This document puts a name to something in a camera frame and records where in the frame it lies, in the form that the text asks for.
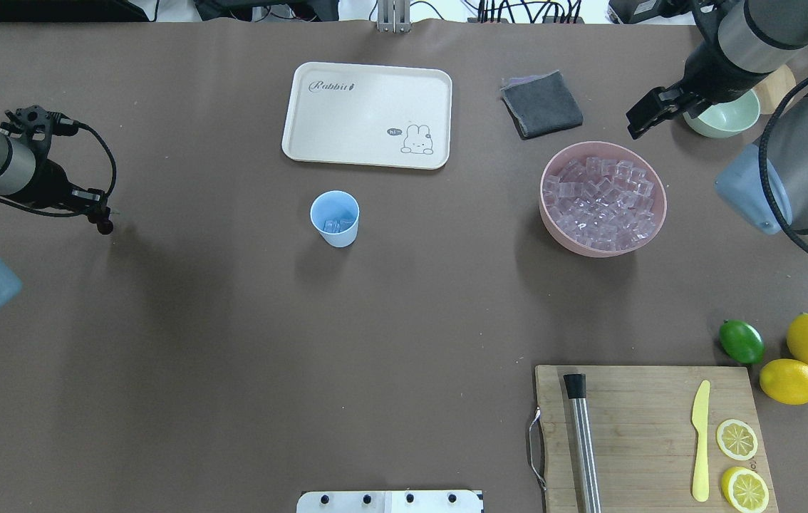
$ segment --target yellow knife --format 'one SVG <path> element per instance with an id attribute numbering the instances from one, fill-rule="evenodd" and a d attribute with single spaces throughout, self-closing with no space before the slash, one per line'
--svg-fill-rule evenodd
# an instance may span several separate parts
<path id="1" fill-rule="evenodd" d="M 692 497 L 698 502 L 708 500 L 708 394 L 711 383 L 704 380 L 695 393 L 692 403 L 692 425 L 698 433 L 695 452 L 695 468 L 692 470 Z"/>

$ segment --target brown table surface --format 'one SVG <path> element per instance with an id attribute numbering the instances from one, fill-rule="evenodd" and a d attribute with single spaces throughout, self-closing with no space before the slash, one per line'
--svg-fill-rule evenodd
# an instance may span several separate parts
<path id="1" fill-rule="evenodd" d="M 36 103 L 99 130 L 122 212 L 102 237 L 0 205 L 0 257 L 25 282 L 0 311 L 0 511 L 294 511 L 306 490 L 405 487 L 541 511 L 534 365 L 730 365 L 726 318 L 762 332 L 766 361 L 785 353 L 808 256 L 713 192 L 759 127 L 626 133 L 626 110 L 676 81 L 698 40 L 683 26 L 0 25 L 0 120 Z M 307 61 L 448 72 L 446 166 L 284 156 Z M 521 140 L 502 79 L 555 68 L 584 125 Z M 669 212 L 648 246 L 587 259 L 544 230 L 541 171 L 580 140 L 658 170 Z M 53 140 L 51 158 L 107 184 L 88 134 Z M 346 249 L 309 223 L 335 188 L 362 209 Z M 755 400 L 782 510 L 808 511 L 808 405 Z"/>

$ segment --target green lime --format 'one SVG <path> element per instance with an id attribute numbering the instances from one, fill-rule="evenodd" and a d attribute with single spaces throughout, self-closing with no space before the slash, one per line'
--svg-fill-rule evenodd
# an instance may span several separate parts
<path id="1" fill-rule="evenodd" d="M 739 363 L 759 363 L 765 354 L 762 335 L 743 321 L 724 321 L 720 325 L 720 345 Z"/>

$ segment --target metal handle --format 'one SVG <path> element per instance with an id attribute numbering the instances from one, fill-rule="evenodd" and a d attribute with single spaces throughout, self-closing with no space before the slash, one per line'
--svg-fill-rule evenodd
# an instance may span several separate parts
<path id="1" fill-rule="evenodd" d="M 530 425 L 527 426 L 527 459 L 531 463 L 531 470 L 534 470 L 534 475 L 537 476 L 537 483 L 540 484 L 540 490 L 544 492 L 547 490 L 547 481 L 544 480 L 543 475 L 540 475 L 540 472 L 537 471 L 537 467 L 534 466 L 534 445 L 531 443 L 532 436 L 531 434 L 534 432 L 534 425 L 535 423 L 539 426 L 540 425 L 540 406 L 537 406 L 537 411 L 534 412 L 534 419 L 531 419 Z M 540 428 L 541 438 L 544 437 L 544 429 Z"/>
<path id="2" fill-rule="evenodd" d="M 600 513 L 600 491 L 597 488 L 597 471 L 594 464 L 594 442 L 591 436 L 591 421 L 587 415 L 587 400 L 572 399 L 572 416 L 576 431 L 576 456 L 581 475 L 584 513 Z"/>

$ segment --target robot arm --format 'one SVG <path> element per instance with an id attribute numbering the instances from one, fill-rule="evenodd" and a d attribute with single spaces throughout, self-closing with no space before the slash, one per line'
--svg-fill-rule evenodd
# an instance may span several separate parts
<path id="1" fill-rule="evenodd" d="M 110 208 L 105 201 L 112 191 L 112 185 L 107 192 L 82 189 L 71 184 L 65 171 L 46 158 L 53 134 L 74 135 L 79 128 L 85 128 L 95 135 L 97 133 L 63 114 L 47 113 L 37 106 L 19 108 L 15 113 L 9 111 L 6 114 L 9 123 L 3 123 L 3 131 L 0 131 L 2 201 L 10 205 L 23 205 L 19 208 L 25 210 L 52 207 L 69 211 L 68 214 L 43 213 L 53 217 L 85 214 L 91 223 L 97 224 L 101 234 L 110 234 L 113 225 L 110 223 Z M 9 137 L 10 133 L 20 137 Z M 20 288 L 20 280 L 0 260 L 0 306 L 16 295 Z"/>
<path id="2" fill-rule="evenodd" d="M 633 139 L 684 111 L 698 117 L 736 100 L 808 45 L 808 0 L 724 0 L 710 13 L 701 3 L 690 8 L 705 40 L 680 81 L 653 88 L 626 113 Z"/>
<path id="3" fill-rule="evenodd" d="M 681 81 L 654 88 L 626 113 L 635 139 L 683 111 L 694 117 L 739 98 L 808 44 L 808 0 L 742 0 L 711 14 L 692 2 L 706 40 L 687 59 Z M 808 253 L 808 94 L 781 115 L 786 104 L 720 173 L 716 190 L 756 228 L 783 230 Z"/>

